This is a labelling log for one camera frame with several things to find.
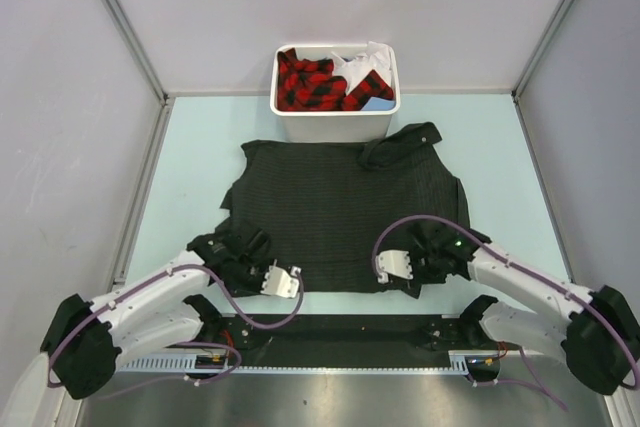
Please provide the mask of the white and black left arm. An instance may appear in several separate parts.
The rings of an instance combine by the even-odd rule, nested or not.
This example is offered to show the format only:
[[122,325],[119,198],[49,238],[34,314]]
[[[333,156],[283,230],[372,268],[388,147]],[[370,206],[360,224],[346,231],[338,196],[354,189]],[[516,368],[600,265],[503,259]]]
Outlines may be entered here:
[[131,361],[178,344],[227,340],[223,315],[204,291],[221,280],[228,293],[258,292],[270,243],[261,230],[201,235],[135,283],[91,300],[66,298],[40,347],[54,376],[50,387],[82,400]]

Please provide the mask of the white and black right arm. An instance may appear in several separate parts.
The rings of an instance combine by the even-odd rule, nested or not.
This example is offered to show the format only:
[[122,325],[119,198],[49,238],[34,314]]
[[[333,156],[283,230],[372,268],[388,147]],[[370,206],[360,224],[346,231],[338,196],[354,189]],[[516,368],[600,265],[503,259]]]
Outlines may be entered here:
[[461,323],[473,348],[517,344],[563,362],[584,386],[610,396],[639,387],[639,322],[624,295],[593,290],[528,266],[477,231],[419,221],[408,229],[416,275],[458,275],[519,303],[480,297]]

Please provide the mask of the dark pinstriped long sleeve shirt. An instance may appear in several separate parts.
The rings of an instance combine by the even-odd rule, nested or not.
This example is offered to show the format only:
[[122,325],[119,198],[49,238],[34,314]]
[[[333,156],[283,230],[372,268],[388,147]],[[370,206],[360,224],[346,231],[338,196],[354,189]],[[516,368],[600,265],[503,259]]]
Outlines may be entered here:
[[470,223],[461,180],[440,160],[430,122],[359,143],[254,140],[212,233],[266,233],[267,266],[301,269],[309,292],[377,293],[375,251],[410,251],[419,221]]

